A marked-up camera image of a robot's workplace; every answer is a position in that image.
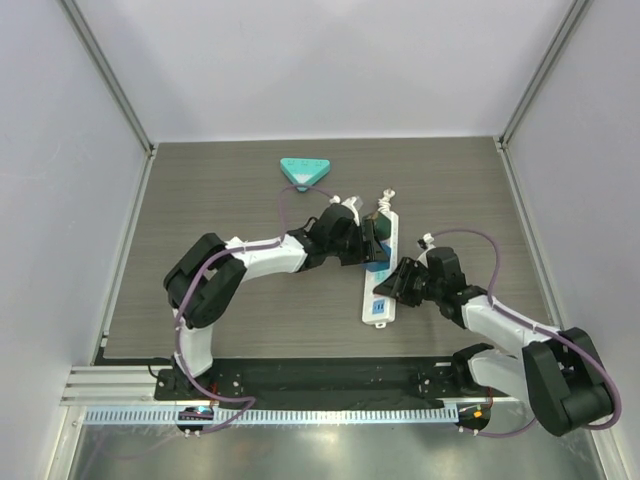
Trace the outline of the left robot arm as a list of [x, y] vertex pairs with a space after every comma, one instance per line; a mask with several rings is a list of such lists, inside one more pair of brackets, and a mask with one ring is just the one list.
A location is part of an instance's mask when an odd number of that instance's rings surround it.
[[361, 217], [343, 202], [274, 239], [223, 241], [214, 233], [203, 235], [163, 281], [175, 314], [172, 365], [179, 390], [193, 400], [210, 392], [213, 324], [242, 283], [308, 271], [331, 257], [342, 266], [387, 263], [391, 250], [386, 243], [397, 226], [398, 216], [392, 211]]

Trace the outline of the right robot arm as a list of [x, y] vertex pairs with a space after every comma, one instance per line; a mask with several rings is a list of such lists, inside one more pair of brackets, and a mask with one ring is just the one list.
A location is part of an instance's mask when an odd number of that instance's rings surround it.
[[431, 248], [417, 260], [402, 258], [374, 291], [409, 307], [430, 301], [444, 318], [487, 338], [454, 354], [450, 375], [458, 393], [470, 396], [486, 387], [508, 394], [556, 437], [579, 428], [607, 429], [618, 421], [620, 394], [590, 336], [522, 317], [469, 284], [452, 248]]

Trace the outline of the dark green cube plug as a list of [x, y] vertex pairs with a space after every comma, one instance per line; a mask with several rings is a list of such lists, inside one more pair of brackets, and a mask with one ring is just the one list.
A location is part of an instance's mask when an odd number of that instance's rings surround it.
[[374, 229], [380, 242], [386, 241], [391, 237], [392, 228], [392, 219], [384, 212], [377, 212], [374, 219]]

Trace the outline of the blue cube plug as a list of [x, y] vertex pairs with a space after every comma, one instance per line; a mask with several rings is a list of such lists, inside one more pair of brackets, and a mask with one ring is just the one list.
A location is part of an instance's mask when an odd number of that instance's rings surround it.
[[381, 263], [389, 263], [391, 260], [392, 248], [385, 243], [380, 244], [380, 249], [376, 253], [376, 260]]

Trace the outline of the teal triangular socket adapter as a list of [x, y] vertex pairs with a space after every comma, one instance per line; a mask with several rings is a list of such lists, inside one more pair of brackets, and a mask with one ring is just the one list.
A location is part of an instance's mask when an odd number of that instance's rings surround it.
[[327, 159], [314, 158], [282, 158], [280, 169], [291, 184], [296, 185], [299, 192], [308, 190], [324, 178], [331, 170], [331, 162]]

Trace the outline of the white power strip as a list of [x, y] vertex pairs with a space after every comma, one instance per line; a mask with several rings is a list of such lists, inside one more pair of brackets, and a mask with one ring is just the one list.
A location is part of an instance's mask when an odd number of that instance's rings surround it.
[[366, 267], [364, 271], [364, 290], [362, 302], [361, 321], [365, 325], [373, 326], [377, 329], [385, 328], [388, 323], [395, 320], [396, 301], [392, 298], [376, 295], [373, 289], [387, 279], [395, 270], [398, 264], [398, 215], [389, 210], [384, 212], [393, 222], [391, 237], [383, 243], [392, 248], [391, 260], [389, 263], [378, 263], [373, 267]]

